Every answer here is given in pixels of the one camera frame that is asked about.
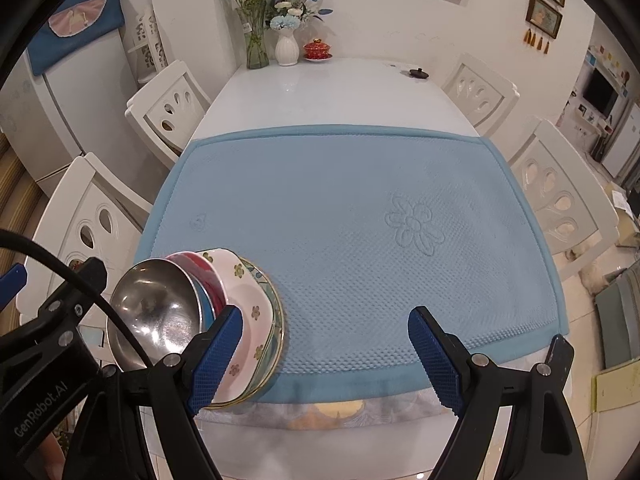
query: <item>chair backrest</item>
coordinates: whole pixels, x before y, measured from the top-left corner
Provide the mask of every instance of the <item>chair backrest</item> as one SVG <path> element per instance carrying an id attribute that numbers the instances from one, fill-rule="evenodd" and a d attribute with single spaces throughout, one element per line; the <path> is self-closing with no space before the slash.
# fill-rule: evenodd
<path id="1" fill-rule="evenodd" d="M 56 187 L 33 240 L 73 266 L 90 256 L 107 267 L 109 300 L 115 285 L 132 265 L 151 204 L 136 195 L 109 171 L 93 153 L 78 156 Z M 27 284 L 16 296 L 20 322 L 37 316 L 39 306 L 62 278 L 32 258 L 25 260 Z M 84 316 L 81 332 L 92 354 L 113 362 L 106 343 L 106 315 L 95 305 Z"/>
<path id="2" fill-rule="evenodd" d="M 470 54 L 442 89 L 483 137 L 495 133 L 520 98 L 516 85 Z"/>
<path id="3" fill-rule="evenodd" d="M 149 149 L 170 168 L 210 104 L 187 65 L 176 60 L 129 99 L 125 117 Z"/>
<path id="4" fill-rule="evenodd" d="M 533 118 L 527 132 L 527 141 L 509 165 L 551 253 L 571 249 L 600 232 L 597 250 L 560 269 L 566 279 L 615 243 L 618 215 L 586 162 L 551 122 Z"/>

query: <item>white dining table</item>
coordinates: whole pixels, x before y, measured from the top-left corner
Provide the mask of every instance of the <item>white dining table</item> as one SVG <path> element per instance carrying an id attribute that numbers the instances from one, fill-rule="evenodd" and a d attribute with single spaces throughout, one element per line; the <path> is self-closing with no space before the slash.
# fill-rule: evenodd
<path id="1" fill-rule="evenodd" d="M 477 137 L 447 95 L 430 80 L 408 75 L 401 63 L 337 59 L 302 60 L 239 68 L 190 142 L 229 132 L 302 124 L 366 124 L 421 128 Z M 545 351 L 521 358 L 530 369 Z M 509 410 L 501 409 L 496 434 L 506 434 Z M 145 413 L 150 452 L 164 456 L 150 410 Z M 457 419 L 451 412 L 407 422 L 338 430 L 283 430 L 196 423 L 220 473 L 250 480 L 388 480 L 435 466 Z"/>
<path id="2" fill-rule="evenodd" d="M 222 89 L 191 140 L 229 132 L 300 124 L 399 126 L 477 137 L 447 95 L 415 66 L 373 59 L 333 58 L 259 70 L 240 67 Z"/>

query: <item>blue gripper pad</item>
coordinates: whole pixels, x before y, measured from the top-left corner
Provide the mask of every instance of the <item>blue gripper pad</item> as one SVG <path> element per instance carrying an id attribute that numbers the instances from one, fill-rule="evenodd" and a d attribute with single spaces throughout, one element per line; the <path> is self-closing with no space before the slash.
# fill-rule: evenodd
<path id="1" fill-rule="evenodd" d="M 0 312 L 27 284 L 27 271 L 23 264 L 15 264 L 0 278 Z"/>
<path id="2" fill-rule="evenodd" d="M 187 402 L 191 415 L 211 403 L 241 336 L 242 313 L 233 307 L 193 371 L 191 397 Z"/>
<path id="3" fill-rule="evenodd" d="M 459 415 L 464 407 L 460 375 L 427 322 L 416 310 L 409 314 L 408 331 L 409 339 L 440 403 Z"/>

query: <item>refrigerator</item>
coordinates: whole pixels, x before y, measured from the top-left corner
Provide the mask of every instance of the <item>refrigerator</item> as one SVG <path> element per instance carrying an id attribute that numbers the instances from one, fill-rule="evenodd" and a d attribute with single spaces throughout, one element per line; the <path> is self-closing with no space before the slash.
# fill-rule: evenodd
<path id="1" fill-rule="evenodd" d="M 153 203 L 168 169 L 124 117 L 138 86 L 118 30 L 34 76 L 25 51 L 0 89 L 0 128 L 27 172 L 51 196 L 76 156 L 94 152 Z"/>
<path id="2" fill-rule="evenodd" d="M 640 107 L 630 102 L 614 132 L 602 165 L 621 184 L 640 158 Z"/>

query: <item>stack of bowls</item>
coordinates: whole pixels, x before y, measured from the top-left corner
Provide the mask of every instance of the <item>stack of bowls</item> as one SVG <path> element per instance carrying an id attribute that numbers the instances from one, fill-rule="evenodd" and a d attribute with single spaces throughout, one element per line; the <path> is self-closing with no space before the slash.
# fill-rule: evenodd
<path id="1" fill-rule="evenodd" d="M 236 404 L 258 392 L 282 352 L 284 314 L 273 284 L 226 249 L 182 251 L 140 262 L 118 282 L 111 304 L 154 363 L 182 352 L 226 305 L 238 307 L 242 337 L 210 408 Z M 111 321 L 107 337 L 122 370 L 144 367 Z"/>

